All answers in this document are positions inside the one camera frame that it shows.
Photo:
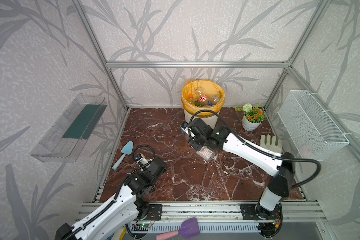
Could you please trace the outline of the crushed bottle blue label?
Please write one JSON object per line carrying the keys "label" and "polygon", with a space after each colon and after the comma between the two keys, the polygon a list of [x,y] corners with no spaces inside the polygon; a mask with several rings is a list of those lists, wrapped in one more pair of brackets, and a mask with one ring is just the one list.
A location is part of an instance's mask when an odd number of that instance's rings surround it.
{"label": "crushed bottle blue label", "polygon": [[212,97],[209,98],[208,100],[208,106],[214,106],[217,105],[220,101],[220,96],[218,95],[214,95]]}

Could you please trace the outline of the clear bottle pink label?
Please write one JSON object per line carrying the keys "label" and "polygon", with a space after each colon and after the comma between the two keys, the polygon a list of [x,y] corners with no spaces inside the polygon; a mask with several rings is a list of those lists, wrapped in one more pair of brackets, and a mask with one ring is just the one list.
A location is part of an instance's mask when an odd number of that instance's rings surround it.
{"label": "clear bottle pink label", "polygon": [[196,153],[197,153],[197,155],[202,157],[205,161],[209,161],[210,159],[212,159],[215,154],[215,152],[213,150],[211,150],[210,148],[208,148],[206,146],[202,147]]}

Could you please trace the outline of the clear bottle orange label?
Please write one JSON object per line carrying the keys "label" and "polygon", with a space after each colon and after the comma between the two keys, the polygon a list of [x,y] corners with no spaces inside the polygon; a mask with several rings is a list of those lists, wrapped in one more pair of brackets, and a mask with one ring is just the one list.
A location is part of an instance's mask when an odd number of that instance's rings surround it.
{"label": "clear bottle orange label", "polygon": [[196,101],[198,100],[197,97],[194,96],[194,94],[189,94],[188,95],[188,102],[191,104],[191,105],[195,105]]}

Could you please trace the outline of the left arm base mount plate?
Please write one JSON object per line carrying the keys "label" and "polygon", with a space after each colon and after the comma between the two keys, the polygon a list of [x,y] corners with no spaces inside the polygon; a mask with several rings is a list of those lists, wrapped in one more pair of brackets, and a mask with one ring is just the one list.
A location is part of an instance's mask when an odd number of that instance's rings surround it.
{"label": "left arm base mount plate", "polygon": [[162,204],[149,204],[139,212],[137,219],[144,221],[160,221],[163,213]]}

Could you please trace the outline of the green bottle yellow cap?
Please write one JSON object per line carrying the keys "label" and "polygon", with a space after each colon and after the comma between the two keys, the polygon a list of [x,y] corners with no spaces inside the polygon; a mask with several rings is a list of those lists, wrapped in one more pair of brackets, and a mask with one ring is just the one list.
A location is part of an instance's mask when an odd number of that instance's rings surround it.
{"label": "green bottle yellow cap", "polygon": [[202,103],[196,101],[196,102],[195,102],[195,106],[202,108],[204,105],[203,105]]}

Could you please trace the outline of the clear bottle red label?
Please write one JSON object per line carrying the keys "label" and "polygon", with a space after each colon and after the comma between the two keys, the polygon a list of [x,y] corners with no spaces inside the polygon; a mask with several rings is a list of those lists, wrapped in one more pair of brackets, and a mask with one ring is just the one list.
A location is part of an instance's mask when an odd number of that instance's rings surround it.
{"label": "clear bottle red label", "polygon": [[208,96],[202,87],[198,87],[195,89],[195,97],[197,97],[197,101],[202,103],[204,106],[208,105]]}

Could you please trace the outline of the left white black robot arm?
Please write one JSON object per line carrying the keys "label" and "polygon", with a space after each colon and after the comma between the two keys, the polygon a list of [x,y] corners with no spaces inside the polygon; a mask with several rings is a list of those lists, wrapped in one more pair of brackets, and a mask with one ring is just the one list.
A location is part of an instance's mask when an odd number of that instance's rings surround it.
{"label": "left white black robot arm", "polygon": [[73,225],[63,224],[56,240],[105,240],[126,224],[145,218],[149,203],[143,196],[149,193],[167,164],[154,159],[127,174],[116,193],[96,210]]}

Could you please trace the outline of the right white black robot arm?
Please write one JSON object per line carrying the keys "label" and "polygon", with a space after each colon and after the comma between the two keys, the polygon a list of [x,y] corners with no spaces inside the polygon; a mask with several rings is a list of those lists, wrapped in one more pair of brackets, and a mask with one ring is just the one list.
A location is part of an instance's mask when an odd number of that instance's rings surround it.
{"label": "right white black robot arm", "polygon": [[[296,159],[289,153],[279,154],[266,150],[240,137],[227,123],[215,128],[196,118],[190,123],[183,122],[182,132],[188,135],[189,144],[196,151],[203,147],[222,150],[237,155],[256,165],[272,176],[258,203],[252,208],[253,216],[259,219],[280,217],[281,202],[288,198],[291,190],[316,178],[321,171],[321,163],[312,159]],[[316,165],[315,172],[306,180],[294,183],[295,163],[305,162]]]}

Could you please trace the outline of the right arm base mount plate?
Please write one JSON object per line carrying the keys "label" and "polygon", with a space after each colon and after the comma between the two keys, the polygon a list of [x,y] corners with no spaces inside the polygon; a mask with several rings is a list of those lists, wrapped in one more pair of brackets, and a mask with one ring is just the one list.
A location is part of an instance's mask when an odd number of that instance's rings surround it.
{"label": "right arm base mount plate", "polygon": [[240,204],[243,220],[276,221],[282,219],[281,203],[276,204],[273,211],[269,211],[257,203]]}

